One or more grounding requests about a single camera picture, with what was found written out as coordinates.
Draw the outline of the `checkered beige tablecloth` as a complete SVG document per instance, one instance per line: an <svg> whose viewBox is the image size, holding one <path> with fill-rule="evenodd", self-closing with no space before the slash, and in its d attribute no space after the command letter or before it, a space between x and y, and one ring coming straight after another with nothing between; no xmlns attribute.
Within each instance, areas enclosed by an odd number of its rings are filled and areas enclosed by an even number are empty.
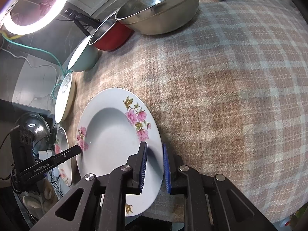
<svg viewBox="0 0 308 231"><path fill-rule="evenodd" d="M75 74L70 144L89 101L118 87L202 174L224 174L271 222L307 202L307 22L281 0L200 0L165 35L135 33Z"/></svg>

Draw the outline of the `black tripod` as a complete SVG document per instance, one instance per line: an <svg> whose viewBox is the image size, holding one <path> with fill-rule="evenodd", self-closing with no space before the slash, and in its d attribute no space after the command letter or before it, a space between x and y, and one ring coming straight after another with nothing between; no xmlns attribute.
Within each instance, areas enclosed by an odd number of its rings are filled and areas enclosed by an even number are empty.
<svg viewBox="0 0 308 231"><path fill-rule="evenodd" d="M76 10L70 9L70 8L64 8L63 9L64 14L74 22L74 24L86 35L89 36L90 33L88 32L88 30L84 27L84 25L82 23L85 23L86 25L97 29L100 24L101 21L99 19L94 19L90 16L87 16L83 13L80 13Z"/></svg>

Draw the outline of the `large stainless steel bowl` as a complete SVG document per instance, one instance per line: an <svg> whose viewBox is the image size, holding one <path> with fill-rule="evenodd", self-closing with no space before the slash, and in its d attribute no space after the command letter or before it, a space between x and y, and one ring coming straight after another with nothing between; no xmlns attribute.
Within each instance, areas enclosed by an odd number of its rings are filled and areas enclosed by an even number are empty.
<svg viewBox="0 0 308 231"><path fill-rule="evenodd" d="M128 0L116 19L140 34L165 34L188 23L198 7L199 0Z"/></svg>

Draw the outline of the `light green ceramic bowl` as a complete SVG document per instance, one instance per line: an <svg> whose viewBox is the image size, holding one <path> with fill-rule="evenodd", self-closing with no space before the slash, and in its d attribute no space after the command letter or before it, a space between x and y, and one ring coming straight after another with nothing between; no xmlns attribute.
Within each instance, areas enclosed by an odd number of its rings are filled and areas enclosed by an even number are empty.
<svg viewBox="0 0 308 231"><path fill-rule="evenodd" d="M82 72L92 69L99 56L98 49L90 45L91 35L85 37L75 49L69 63L68 70Z"/></svg>

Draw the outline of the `red steel bowl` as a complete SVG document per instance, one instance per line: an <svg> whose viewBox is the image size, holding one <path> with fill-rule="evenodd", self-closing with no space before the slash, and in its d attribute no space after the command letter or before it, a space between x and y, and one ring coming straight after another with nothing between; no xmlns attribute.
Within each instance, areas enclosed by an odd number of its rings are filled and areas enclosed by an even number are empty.
<svg viewBox="0 0 308 231"><path fill-rule="evenodd" d="M102 51L113 51L125 43L133 30L118 22L115 15L110 16L95 30L89 45Z"/></svg>

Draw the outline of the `pink flower white plate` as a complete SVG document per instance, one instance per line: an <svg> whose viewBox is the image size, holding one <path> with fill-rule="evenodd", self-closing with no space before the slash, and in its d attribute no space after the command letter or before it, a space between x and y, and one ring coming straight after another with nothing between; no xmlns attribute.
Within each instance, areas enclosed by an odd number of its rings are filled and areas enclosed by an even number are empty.
<svg viewBox="0 0 308 231"><path fill-rule="evenodd" d="M163 180L162 141L153 116L135 94L120 88L98 93L80 118L76 143L82 153L76 157L81 177L102 176L126 163L136 154L140 142L148 144L148 158L142 193L126 197L125 214L137 216L154 203Z"/></svg>

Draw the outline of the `grey leaf white plate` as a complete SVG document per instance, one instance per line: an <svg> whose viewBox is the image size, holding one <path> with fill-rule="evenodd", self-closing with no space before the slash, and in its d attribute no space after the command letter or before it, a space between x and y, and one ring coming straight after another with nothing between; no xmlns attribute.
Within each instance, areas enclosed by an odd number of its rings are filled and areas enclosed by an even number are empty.
<svg viewBox="0 0 308 231"><path fill-rule="evenodd" d="M76 82L72 73L68 73L63 79L55 103L55 121L63 122L70 112L75 97Z"/></svg>

